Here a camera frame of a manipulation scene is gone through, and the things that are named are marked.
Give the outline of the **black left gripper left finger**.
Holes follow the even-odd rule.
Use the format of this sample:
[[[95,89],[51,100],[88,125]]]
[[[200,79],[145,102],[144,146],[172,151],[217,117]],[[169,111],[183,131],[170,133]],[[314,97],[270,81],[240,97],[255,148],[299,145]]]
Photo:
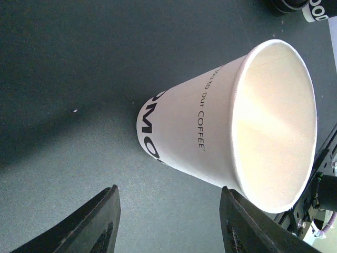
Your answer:
[[[113,185],[13,252],[114,252],[120,216],[118,186]]]

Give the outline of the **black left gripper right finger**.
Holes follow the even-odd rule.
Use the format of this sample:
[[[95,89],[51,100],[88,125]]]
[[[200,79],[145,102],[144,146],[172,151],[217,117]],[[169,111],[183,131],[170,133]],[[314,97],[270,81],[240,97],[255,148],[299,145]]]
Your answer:
[[[319,252],[234,189],[222,188],[219,213],[225,252]]]

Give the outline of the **single white paper cup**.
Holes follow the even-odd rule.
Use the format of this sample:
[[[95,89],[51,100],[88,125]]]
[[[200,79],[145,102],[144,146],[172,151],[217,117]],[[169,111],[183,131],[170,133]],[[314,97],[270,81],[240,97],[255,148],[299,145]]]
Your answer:
[[[174,86],[140,109],[136,131],[156,161],[259,209],[299,200],[313,166],[318,116],[304,60],[283,40]]]

